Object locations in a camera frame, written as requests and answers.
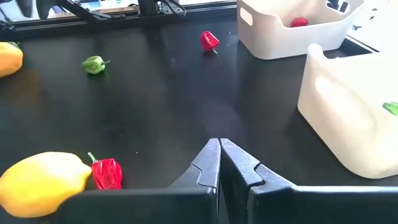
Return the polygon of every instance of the red pepper in bin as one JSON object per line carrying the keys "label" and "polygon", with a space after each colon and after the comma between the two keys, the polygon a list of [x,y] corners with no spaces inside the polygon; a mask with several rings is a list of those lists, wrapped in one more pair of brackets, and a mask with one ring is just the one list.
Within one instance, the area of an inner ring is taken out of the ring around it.
{"label": "red pepper in bin", "polygon": [[91,169],[98,190],[118,190],[122,188],[122,167],[114,159],[96,160],[92,153],[88,156],[93,160]]}
{"label": "red pepper in bin", "polygon": [[290,27],[300,27],[300,26],[307,26],[308,25],[308,19],[306,18],[295,18],[291,23]]}
{"label": "red pepper in bin", "polygon": [[203,50],[214,51],[220,41],[210,31],[204,31],[200,36],[200,43]]}

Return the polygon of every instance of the green stem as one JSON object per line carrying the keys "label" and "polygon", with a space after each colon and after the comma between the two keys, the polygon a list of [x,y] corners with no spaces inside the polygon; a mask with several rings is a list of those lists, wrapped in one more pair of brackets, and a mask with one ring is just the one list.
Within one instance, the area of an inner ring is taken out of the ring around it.
{"label": "green stem", "polygon": [[91,152],[87,153],[88,156],[91,158],[91,160],[93,161],[93,163],[98,162],[98,160],[95,159],[95,157],[92,155]]}

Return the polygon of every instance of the container handle hole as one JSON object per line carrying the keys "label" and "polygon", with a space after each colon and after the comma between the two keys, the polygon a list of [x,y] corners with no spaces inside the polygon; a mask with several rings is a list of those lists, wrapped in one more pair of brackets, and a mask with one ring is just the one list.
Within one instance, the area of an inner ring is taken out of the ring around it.
{"label": "container handle hole", "polygon": [[253,17],[250,15],[249,12],[247,12],[247,10],[245,10],[244,8],[241,8],[239,10],[239,14],[241,16],[241,18],[247,23],[249,24],[249,26],[253,26]]}

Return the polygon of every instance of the green pepper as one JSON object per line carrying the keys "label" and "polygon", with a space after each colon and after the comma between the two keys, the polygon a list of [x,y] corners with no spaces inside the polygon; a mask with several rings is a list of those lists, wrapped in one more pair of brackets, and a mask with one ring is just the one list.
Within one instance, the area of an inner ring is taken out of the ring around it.
{"label": "green pepper", "polygon": [[383,108],[386,109],[388,112],[392,113],[395,116],[398,116],[398,103],[391,102],[391,103],[383,103]]}
{"label": "green pepper", "polygon": [[81,64],[81,67],[83,67],[87,73],[96,75],[105,70],[105,65],[107,63],[110,63],[110,61],[104,62],[100,56],[91,56]]}

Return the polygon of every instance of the white storage box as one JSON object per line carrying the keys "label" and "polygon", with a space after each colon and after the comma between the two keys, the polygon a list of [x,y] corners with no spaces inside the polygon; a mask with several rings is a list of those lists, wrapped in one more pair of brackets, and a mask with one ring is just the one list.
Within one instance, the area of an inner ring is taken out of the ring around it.
{"label": "white storage box", "polygon": [[397,55],[327,59],[319,45],[308,49],[298,110],[340,162],[363,177],[398,174],[398,114],[384,108],[398,102],[397,65]]}
{"label": "white storage box", "polygon": [[[346,0],[346,12],[327,7],[325,0],[238,0],[238,36],[260,59],[303,55],[312,43],[333,50],[343,43],[364,0]],[[304,17],[309,25],[290,28]]]}

